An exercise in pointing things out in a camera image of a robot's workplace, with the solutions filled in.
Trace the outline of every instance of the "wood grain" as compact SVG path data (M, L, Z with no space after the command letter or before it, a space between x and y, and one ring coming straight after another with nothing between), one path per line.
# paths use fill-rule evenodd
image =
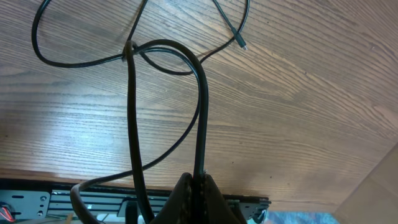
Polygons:
M43 64L30 43L40 4L0 1L0 177L76 182L130 169L127 66ZM39 25L43 54L83 62L120 53L139 0L53 0ZM234 25L244 1L222 1ZM207 60L210 110L205 167L224 194L268 196L275 210L334 211L398 141L397 3L393 0L251 1L236 43ZM133 39L172 39L195 54L231 32L212 1L150 0ZM176 58L152 54L165 67ZM136 57L144 163L184 132L195 78ZM194 129L145 171L150 189L192 172ZM132 186L132 179L111 185Z
M397 223L398 145L338 207L341 224Z

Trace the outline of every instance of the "beige surface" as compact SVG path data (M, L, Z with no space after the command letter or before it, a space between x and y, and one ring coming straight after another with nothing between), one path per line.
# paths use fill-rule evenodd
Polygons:
M53 0L39 26L48 58L122 50L140 1ZM40 1L1 1L0 177L78 182L130 169L127 66L54 68L30 29ZM222 1L237 25L243 0ZM398 141L396 1L251 1L243 37L203 66L210 88L205 168L224 194L269 196L275 210L334 211ZM231 33L212 1L150 0L133 39L173 39L195 54ZM168 56L151 56L184 69ZM170 147L197 102L194 77L136 57L144 163ZM193 171L195 130L145 171L171 189ZM127 178L113 185L132 186Z
M337 209L341 224L395 224L398 221L398 146Z

